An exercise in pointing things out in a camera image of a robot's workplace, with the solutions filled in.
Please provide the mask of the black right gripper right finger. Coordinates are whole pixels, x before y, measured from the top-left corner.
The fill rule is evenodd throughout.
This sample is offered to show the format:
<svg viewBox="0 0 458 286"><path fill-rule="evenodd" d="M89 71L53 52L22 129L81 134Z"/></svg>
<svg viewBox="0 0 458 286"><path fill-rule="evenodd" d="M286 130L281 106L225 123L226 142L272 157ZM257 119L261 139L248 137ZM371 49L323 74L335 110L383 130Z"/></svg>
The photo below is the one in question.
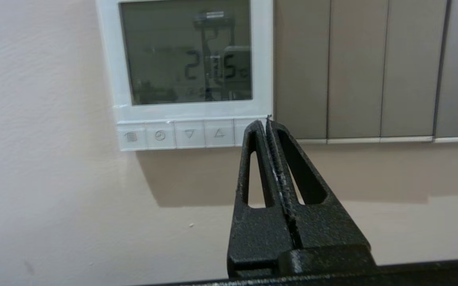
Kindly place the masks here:
<svg viewBox="0 0 458 286"><path fill-rule="evenodd" d="M289 130L267 120L267 143L294 248L345 245L370 253L369 241Z"/></svg>

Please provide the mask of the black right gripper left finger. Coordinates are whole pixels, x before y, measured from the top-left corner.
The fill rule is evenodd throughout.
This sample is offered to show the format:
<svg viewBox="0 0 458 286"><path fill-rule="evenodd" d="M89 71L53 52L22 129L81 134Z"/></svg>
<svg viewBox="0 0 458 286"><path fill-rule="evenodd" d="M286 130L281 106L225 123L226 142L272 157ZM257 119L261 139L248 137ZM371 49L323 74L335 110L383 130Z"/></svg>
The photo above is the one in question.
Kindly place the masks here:
<svg viewBox="0 0 458 286"><path fill-rule="evenodd" d="M281 153L277 124L254 121L244 131L229 246L229 276L289 276L291 256L298 246L291 207L294 184ZM249 206L250 168L256 155L265 207Z"/></svg>

